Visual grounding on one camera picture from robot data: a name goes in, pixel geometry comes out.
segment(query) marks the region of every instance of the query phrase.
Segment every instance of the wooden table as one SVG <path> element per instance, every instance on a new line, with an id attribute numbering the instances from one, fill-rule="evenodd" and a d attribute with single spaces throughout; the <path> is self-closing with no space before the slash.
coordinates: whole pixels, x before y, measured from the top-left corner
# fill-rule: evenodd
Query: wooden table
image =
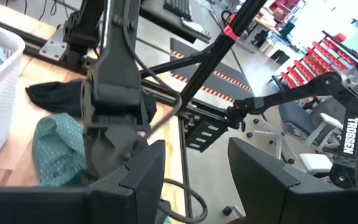
<path id="1" fill-rule="evenodd" d="M 0 5 L 0 21 L 12 27 L 48 39 L 55 27 Z M 50 113 L 35 106 L 24 88 L 36 83 L 68 82 L 83 76 L 24 55 L 21 61 L 21 76 L 16 92 L 11 133 L 0 150 L 0 186 L 35 186 L 37 173 L 32 162 L 32 138 L 37 122 Z M 152 124 L 167 114 L 171 107 L 157 103 L 157 113 Z M 183 182 L 178 118 L 173 117 L 160 128 L 149 142 L 158 139 L 166 142 L 165 177 Z M 170 201 L 172 209 L 185 214 L 184 193 L 177 187 L 164 185 L 162 198 Z"/>

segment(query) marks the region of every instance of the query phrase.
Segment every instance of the black cloth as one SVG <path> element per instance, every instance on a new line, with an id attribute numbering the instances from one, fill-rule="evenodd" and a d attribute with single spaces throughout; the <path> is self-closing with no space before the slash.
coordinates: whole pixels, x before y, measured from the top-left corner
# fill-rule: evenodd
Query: black cloth
<path id="1" fill-rule="evenodd" d="M 31 101 L 51 112 L 68 113 L 74 118 L 81 118 L 81 80 L 73 80 L 68 83 L 50 82 L 31 85 L 25 88 Z M 148 121 L 151 122 L 157 107 L 153 95 L 142 91 Z"/>

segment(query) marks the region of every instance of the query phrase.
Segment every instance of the office chair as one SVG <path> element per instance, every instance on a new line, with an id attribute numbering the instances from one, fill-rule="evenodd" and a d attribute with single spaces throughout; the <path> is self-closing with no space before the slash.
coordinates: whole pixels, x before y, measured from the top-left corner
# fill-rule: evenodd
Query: office chair
<path id="1" fill-rule="evenodd" d="M 334 148 L 339 145 L 336 132 L 340 132 L 343 125 L 326 113 L 320 113 L 319 117 L 322 122 L 314 124 L 312 116 L 306 112 L 296 102 L 289 102 L 278 106 L 280 118 L 282 120 L 281 127 L 283 131 L 279 131 L 264 119 L 255 119 L 254 123 L 263 123 L 268 127 L 269 131 L 254 131 L 254 134 L 267 136 L 271 140 L 270 144 L 276 144 L 276 158 L 281 159 L 283 147 L 290 150 L 293 158 L 288 159 L 289 164 L 293 164 L 297 158 L 296 154 L 288 147 L 285 141 L 285 135 L 292 136 L 304 145 L 312 147 L 316 152 L 322 153 L 326 147 Z M 326 132 L 321 133 L 326 126 L 330 126 Z M 252 133 L 247 133 L 247 137 L 251 138 Z"/>

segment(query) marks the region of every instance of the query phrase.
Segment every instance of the gray floor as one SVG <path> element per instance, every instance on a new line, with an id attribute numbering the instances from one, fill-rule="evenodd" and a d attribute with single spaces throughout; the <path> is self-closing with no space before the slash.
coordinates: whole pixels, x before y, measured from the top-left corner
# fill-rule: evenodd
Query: gray floor
<path id="1" fill-rule="evenodd" d="M 43 1 L 28 1 L 27 15 L 34 18 L 39 18 L 42 9 L 44 7 Z M 66 0 L 67 4 L 70 4 L 75 7 L 80 6 L 80 0 Z M 213 18 L 209 15 L 207 9 L 209 9 L 209 4 L 205 3 L 204 0 L 191 1 L 193 4 L 193 17 L 194 20 L 199 22 L 205 28 L 208 29 L 213 36 L 213 39 L 216 38 L 219 33 L 219 27 L 213 21 Z M 197 7 L 197 4 L 201 3 L 203 7 Z M 61 5 L 57 5 L 57 12 L 54 16 L 50 15 L 50 9 L 52 7 L 53 1 L 47 1 L 47 10 L 45 15 L 42 18 L 43 22 L 51 24 L 53 26 L 61 24 L 66 19 L 65 10 Z M 24 12 L 24 0 L 10 0 L 9 7 Z M 177 37 L 167 30 L 145 20 L 144 18 L 139 18 L 138 26 L 138 37 L 141 39 L 150 42 L 151 44 L 157 45 L 160 48 L 163 48 L 166 51 L 170 50 L 169 40 L 171 37 L 174 37 L 182 42 L 201 50 L 207 46 L 207 44 L 196 41 L 194 44 L 190 44 L 180 37 Z M 257 49 L 253 49 L 255 54 L 250 54 L 245 51 L 242 47 L 235 45 L 233 51 L 237 55 L 240 65 L 247 77 L 249 84 L 257 96 L 268 95 L 277 90 L 277 87 L 272 84 L 268 84 L 270 76 L 276 71 L 279 65 L 270 61 L 265 55 L 258 52 Z M 169 61 L 169 56 L 167 54 L 161 53 L 148 45 L 145 45 L 141 42 L 136 43 L 136 52 L 139 54 L 140 58 L 144 60 L 146 65 L 152 66 L 160 63 Z M 226 65 L 241 71 L 238 64 L 234 60 L 232 52 L 228 52 L 227 55 L 222 60 Z M 220 104 L 218 100 L 209 100 L 210 98 L 205 98 L 201 100 L 206 100 L 211 104 L 216 106 L 226 107 L 227 105 Z M 266 112 L 267 119 L 278 129 L 280 129 L 280 119 L 278 119 L 277 107 L 270 108 Z M 253 124 L 253 116 L 246 117 L 245 121 L 247 123 L 247 132 L 253 131 L 255 129 L 266 131 L 266 127 L 263 127 L 261 124 Z M 209 224 L 221 224 L 226 223 L 233 218 L 234 215 L 230 217 L 224 217 L 221 213 L 221 210 L 226 205 L 237 205 L 242 211 L 241 202 L 239 196 L 236 193 L 236 188 L 231 177 L 229 162 L 227 159 L 227 143 L 230 137 L 235 136 L 239 137 L 254 146 L 265 150 L 272 155 L 275 154 L 275 146 L 269 145 L 268 142 L 270 139 L 264 139 L 258 136 L 254 136 L 251 139 L 247 139 L 245 133 L 242 133 L 239 130 L 230 129 L 225 133 L 220 139 L 218 139 L 214 144 L 212 144 L 208 150 L 204 153 L 199 153 L 188 149 L 188 166 L 190 171 L 190 184 L 191 187 L 200 193 L 203 196 L 209 207 L 209 215 L 204 223 Z M 308 152 L 309 149 L 302 146 L 296 140 L 287 138 L 289 146 L 296 151 L 297 154 L 302 152 Z M 294 165 L 295 167 L 301 169 L 301 165 L 297 161 Z M 193 202 L 193 211 L 197 215 L 201 212 L 200 206 Z"/>

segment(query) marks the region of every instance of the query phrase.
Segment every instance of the metal bracket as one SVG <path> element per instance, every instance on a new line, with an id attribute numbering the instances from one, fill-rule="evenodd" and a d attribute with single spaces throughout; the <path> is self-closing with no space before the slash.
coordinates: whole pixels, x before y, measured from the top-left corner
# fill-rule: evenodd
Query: metal bracket
<path id="1" fill-rule="evenodd" d="M 67 43 L 63 41 L 63 27 L 60 26 L 40 49 L 40 55 L 59 61 L 66 51 L 66 47 Z"/>

